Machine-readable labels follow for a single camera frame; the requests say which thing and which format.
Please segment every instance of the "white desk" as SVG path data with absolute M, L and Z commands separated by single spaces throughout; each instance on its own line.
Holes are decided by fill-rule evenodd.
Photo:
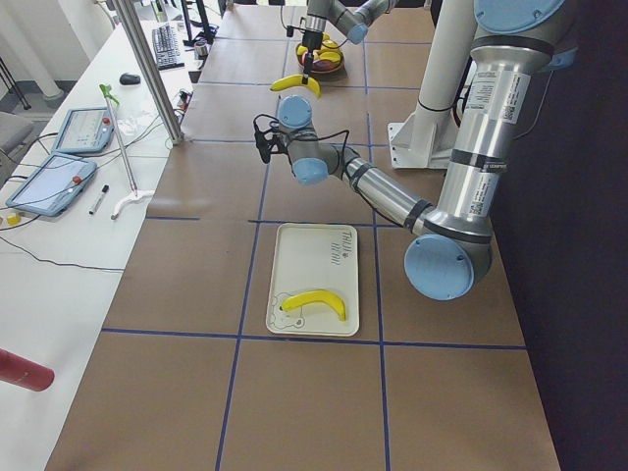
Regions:
M 43 133 L 57 131 L 71 108 L 103 106 L 99 83 L 110 83 L 120 100 L 118 119 L 130 130 L 131 141 L 157 117 L 149 90 L 141 85 L 122 86 L 124 72 L 139 73 L 124 31 L 117 28 L 94 58 Z M 162 79 L 169 96 L 183 88 L 191 90 L 186 69 L 164 71 Z M 50 147 L 53 139 L 44 143 Z M 110 148 L 118 146 L 112 139 Z M 128 149 L 140 189 L 154 189 L 169 155 L 170 143 L 163 126 Z M 40 164 L 46 157 L 35 144 L 23 164 Z M 109 157 L 95 161 L 101 165 Z M 21 165 L 14 175 L 27 176 L 33 167 Z M 20 182 L 6 183 L 0 190 L 4 202 Z M 110 186 L 97 213 L 88 208 L 103 184 Z M 75 203 L 56 218 L 39 218 L 23 228 L 0 232 L 0 236 L 46 259 L 111 268 L 124 268 L 144 219 L 147 200 L 126 206 L 119 218 L 110 219 L 116 202 L 130 191 L 122 159 L 99 168 L 93 182 Z M 5 219 L 11 212 L 0 209 Z M 26 213 L 23 222 L 31 215 Z M 55 381 L 44 392 L 31 392 L 0 382 L 0 469 L 41 470 L 50 456 L 102 321 L 121 278 L 119 272 L 57 267 L 40 263 L 0 240 L 0 347 L 42 363 L 55 371 Z

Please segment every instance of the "brown table surface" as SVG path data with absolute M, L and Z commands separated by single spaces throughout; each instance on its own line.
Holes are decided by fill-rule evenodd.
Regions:
M 558 469 L 497 245 L 468 295 L 430 300 L 403 273 L 411 234 L 337 180 L 299 187 L 285 157 L 261 163 L 252 118 L 298 73 L 279 13 L 226 13 L 47 469 Z M 393 170 L 386 133 L 415 107 L 433 32 L 428 12 L 394 10 L 344 45 L 321 99 L 289 93 L 312 98 L 319 135 L 350 129 L 437 201 L 443 172 Z M 354 337 L 267 331 L 281 222 L 358 230 Z

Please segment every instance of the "black marker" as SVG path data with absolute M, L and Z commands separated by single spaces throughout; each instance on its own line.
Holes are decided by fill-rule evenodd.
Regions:
M 100 190 L 100 194 L 98 194 L 96 201 L 94 201 L 94 204 L 92 204 L 91 208 L 89 208 L 89 214 L 94 214 L 96 212 L 96 210 L 98 209 L 98 206 L 100 206 L 100 203 L 102 203 L 102 200 L 104 199 L 105 194 L 107 194 L 107 191 L 109 191 L 109 186 L 105 184 Z

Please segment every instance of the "label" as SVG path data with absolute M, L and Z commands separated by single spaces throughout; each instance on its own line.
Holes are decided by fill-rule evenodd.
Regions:
M 351 231 L 342 231 L 336 236 L 330 247 L 330 255 L 332 265 L 342 265 L 343 261 L 349 258 L 353 252 L 353 233 Z
M 497 188 L 496 174 L 480 172 L 478 183 L 469 203 L 468 214 L 486 218 L 489 215 L 493 195 Z
M 489 119 L 514 125 L 519 119 L 530 76 L 513 71 L 476 74 L 469 89 L 465 113 L 483 113 Z

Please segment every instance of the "computer mouse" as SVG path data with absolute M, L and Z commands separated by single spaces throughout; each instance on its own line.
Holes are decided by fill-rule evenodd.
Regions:
M 140 78 L 135 74 L 122 74 L 120 76 L 120 83 L 122 85 L 137 85 L 139 82 Z

